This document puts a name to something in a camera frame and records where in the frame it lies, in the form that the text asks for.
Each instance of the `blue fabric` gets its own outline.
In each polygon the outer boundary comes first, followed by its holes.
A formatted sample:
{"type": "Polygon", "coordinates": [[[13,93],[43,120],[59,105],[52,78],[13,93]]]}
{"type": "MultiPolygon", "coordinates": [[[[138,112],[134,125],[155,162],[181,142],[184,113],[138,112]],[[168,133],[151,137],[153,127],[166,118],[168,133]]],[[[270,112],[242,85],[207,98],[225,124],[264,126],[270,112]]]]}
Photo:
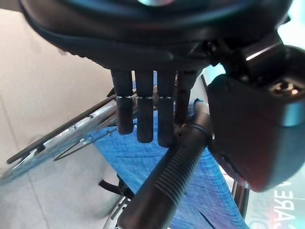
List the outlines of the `blue fabric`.
{"type": "MultiPolygon", "coordinates": [[[[105,128],[89,135],[94,140],[114,128],[105,128]]],[[[119,135],[114,131],[97,140],[95,145],[134,193],[167,151],[157,143],[157,112],[154,112],[153,142],[138,143],[135,125],[132,134],[119,135]]],[[[205,150],[176,211],[171,229],[247,228],[217,162],[210,152],[205,150]]]]}

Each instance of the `black metal tube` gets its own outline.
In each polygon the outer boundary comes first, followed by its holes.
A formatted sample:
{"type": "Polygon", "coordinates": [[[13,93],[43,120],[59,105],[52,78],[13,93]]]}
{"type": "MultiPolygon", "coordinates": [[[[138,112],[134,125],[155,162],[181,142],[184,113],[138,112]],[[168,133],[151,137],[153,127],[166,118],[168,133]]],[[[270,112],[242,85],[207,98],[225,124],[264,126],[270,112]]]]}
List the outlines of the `black metal tube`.
{"type": "Polygon", "coordinates": [[[61,125],[60,127],[56,128],[52,132],[46,134],[44,137],[38,139],[28,147],[24,148],[23,150],[19,151],[12,157],[10,157],[7,160],[8,164],[13,163],[14,161],[22,158],[25,155],[28,155],[32,150],[36,149],[37,147],[42,146],[45,142],[49,141],[50,139],[54,138],[55,136],[62,133],[64,130],[68,129],[69,127],[73,126],[74,124],[78,123],[82,119],[88,117],[96,110],[100,109],[101,107],[105,106],[107,103],[109,103],[111,100],[115,99],[115,95],[112,95],[108,97],[107,99],[101,101],[100,103],[96,104],[95,106],[91,107],[90,109],[86,110],[85,112],[81,113],[80,115],[76,116],[75,118],[71,119],[70,121],[67,121],[65,124],[61,125]]]}
{"type": "Polygon", "coordinates": [[[249,194],[250,194],[249,189],[244,188],[236,181],[234,181],[232,195],[238,207],[238,210],[243,218],[245,218],[247,213],[249,194]]]}
{"type": "Polygon", "coordinates": [[[197,102],[195,122],[168,149],[118,220],[121,229],[166,229],[204,148],[212,139],[209,114],[197,102]]]}

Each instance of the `floor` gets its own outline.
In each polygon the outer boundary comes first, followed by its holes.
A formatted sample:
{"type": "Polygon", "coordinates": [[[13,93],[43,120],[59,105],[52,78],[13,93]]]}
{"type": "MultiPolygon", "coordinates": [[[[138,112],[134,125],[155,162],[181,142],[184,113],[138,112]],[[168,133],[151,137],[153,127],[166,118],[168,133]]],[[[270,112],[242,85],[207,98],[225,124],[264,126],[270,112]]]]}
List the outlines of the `floor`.
{"type": "MultiPolygon", "coordinates": [[[[0,173],[6,159],[106,97],[110,72],[62,53],[18,12],[0,10],[0,173]]],[[[119,196],[98,186],[115,171],[93,147],[47,161],[0,187],[0,228],[101,229],[119,196]]]]}

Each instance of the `metal rod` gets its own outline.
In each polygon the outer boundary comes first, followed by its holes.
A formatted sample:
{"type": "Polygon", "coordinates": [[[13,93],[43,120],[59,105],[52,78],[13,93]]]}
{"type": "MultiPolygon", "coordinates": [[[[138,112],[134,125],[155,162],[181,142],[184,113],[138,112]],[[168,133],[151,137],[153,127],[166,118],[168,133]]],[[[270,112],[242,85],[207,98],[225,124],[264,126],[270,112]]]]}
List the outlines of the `metal rod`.
{"type": "Polygon", "coordinates": [[[96,110],[105,106],[107,103],[109,103],[111,100],[114,100],[114,99],[115,99],[115,95],[112,95],[112,96],[108,97],[107,99],[101,101],[100,103],[96,104],[95,106],[91,107],[90,109],[86,110],[85,112],[81,113],[80,115],[76,116],[75,118],[71,119],[70,121],[67,121],[65,124],[61,125],[60,127],[56,128],[52,132],[48,133],[44,137],[38,139],[37,141],[35,141],[31,145],[29,145],[28,147],[24,148],[23,150],[19,151],[18,153],[16,153],[12,157],[10,157],[7,160],[7,163],[11,164],[14,161],[22,158],[24,155],[29,154],[32,150],[36,149],[37,147],[40,147],[45,142],[47,142],[50,139],[54,138],[55,136],[59,135],[60,133],[62,133],[64,130],[68,129],[72,125],[74,125],[74,124],[78,123],[79,121],[81,121],[82,119],[90,116],[93,112],[95,112],[96,110]]]}

